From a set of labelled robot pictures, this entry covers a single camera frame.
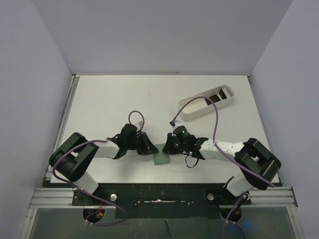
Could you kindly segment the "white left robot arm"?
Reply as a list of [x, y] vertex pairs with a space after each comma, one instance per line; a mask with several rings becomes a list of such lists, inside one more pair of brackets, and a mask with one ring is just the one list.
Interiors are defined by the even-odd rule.
[[91, 205], [100, 202], [99, 184], [87, 172], [93, 158], [119, 159], [129, 151], [138, 155], [152, 155], [159, 150], [151, 143], [141, 127], [127, 123], [121, 132], [106, 140], [87, 140], [75, 132], [51, 155], [52, 172], [59, 172], [75, 188], [85, 191], [84, 199]]

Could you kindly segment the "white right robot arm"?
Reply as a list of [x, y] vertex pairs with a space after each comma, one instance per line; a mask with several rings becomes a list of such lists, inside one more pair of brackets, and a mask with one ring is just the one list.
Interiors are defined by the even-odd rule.
[[228, 180], [222, 191], [223, 200], [229, 204], [253, 188], [274, 188], [272, 181], [282, 166], [280, 160], [255, 138], [237, 143], [214, 141], [207, 137], [195, 137], [183, 125], [167, 134], [162, 152], [185, 154], [197, 160], [228, 160], [238, 166], [241, 173]]

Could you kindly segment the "green card holder wallet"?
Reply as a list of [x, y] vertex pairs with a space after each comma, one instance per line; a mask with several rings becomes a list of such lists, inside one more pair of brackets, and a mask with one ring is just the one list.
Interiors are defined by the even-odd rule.
[[164, 146], [164, 143], [155, 145], [155, 147], [159, 151], [158, 153], [155, 153], [153, 155], [154, 165], [156, 166], [170, 164], [170, 156], [168, 154], [163, 153], [162, 151]]

